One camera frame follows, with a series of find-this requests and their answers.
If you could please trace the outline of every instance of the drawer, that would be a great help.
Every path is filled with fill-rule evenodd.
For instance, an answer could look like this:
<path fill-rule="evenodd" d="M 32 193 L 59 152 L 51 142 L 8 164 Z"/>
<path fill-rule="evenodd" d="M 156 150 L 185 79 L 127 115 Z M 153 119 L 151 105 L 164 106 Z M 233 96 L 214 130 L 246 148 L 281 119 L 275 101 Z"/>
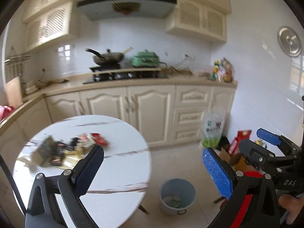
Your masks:
<path fill-rule="evenodd" d="M 176 86 L 174 107 L 208 106 L 211 86 Z"/>
<path fill-rule="evenodd" d="M 201 135 L 200 125 L 173 128 L 171 144 L 199 141 L 200 135 Z"/>
<path fill-rule="evenodd" d="M 174 108 L 173 127 L 201 125 L 208 107 Z"/>

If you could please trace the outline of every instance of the hand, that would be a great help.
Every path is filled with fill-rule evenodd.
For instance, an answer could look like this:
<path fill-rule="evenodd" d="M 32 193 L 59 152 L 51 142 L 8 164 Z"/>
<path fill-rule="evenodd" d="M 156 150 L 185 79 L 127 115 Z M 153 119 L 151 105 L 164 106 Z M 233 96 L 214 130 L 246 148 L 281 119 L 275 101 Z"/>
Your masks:
<path fill-rule="evenodd" d="M 304 195 L 297 199 L 289 194 L 284 194 L 279 198 L 279 204 L 289 212 L 286 224 L 291 225 L 304 206 Z"/>

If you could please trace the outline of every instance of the pot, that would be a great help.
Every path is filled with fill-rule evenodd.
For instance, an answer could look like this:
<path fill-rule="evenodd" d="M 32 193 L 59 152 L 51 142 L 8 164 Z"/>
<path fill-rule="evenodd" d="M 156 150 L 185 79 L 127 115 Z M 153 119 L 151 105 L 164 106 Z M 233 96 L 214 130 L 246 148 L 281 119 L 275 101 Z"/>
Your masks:
<path fill-rule="evenodd" d="M 126 53 L 133 50 L 132 47 L 129 47 L 123 52 L 111 52 L 110 49 L 107 49 L 107 53 L 100 54 L 99 52 L 92 50 L 92 49 L 85 49 L 85 51 L 90 52 L 94 54 L 93 57 L 94 62 L 97 65 L 103 65 L 103 64 L 115 64 L 123 60 Z"/>
<path fill-rule="evenodd" d="M 159 67 L 159 57 L 155 54 L 154 51 L 145 51 L 137 52 L 137 55 L 131 58 L 132 66 L 135 68 L 140 67 Z"/>

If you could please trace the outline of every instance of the range hood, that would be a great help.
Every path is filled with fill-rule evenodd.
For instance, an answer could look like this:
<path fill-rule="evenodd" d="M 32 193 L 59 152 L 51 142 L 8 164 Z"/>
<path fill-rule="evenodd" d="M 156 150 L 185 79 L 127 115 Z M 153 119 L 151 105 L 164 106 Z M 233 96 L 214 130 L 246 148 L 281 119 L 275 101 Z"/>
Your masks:
<path fill-rule="evenodd" d="M 164 18 L 177 0 L 85 0 L 77 4 L 90 20 L 118 17 Z"/>

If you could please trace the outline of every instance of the marble table top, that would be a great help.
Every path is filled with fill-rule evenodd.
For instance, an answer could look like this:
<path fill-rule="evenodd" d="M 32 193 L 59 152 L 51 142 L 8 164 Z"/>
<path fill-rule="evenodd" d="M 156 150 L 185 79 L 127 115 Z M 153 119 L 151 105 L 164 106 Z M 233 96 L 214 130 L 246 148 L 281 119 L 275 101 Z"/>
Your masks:
<path fill-rule="evenodd" d="M 48 135 L 68 143 L 83 133 L 100 133 L 109 145 L 104 147 L 101 164 L 88 192 L 80 200 L 99 227 L 116 228 L 135 212 L 145 196 L 151 175 L 151 155 L 142 135 L 130 124 L 108 116 L 76 116 L 54 123 L 36 134 L 23 148 L 19 157 L 32 153 Z M 38 173 L 59 175 L 63 170 L 37 167 L 30 170 L 16 161 L 13 177 L 27 207 L 30 191 Z M 67 226 L 75 227 L 61 195 L 56 195 Z"/>

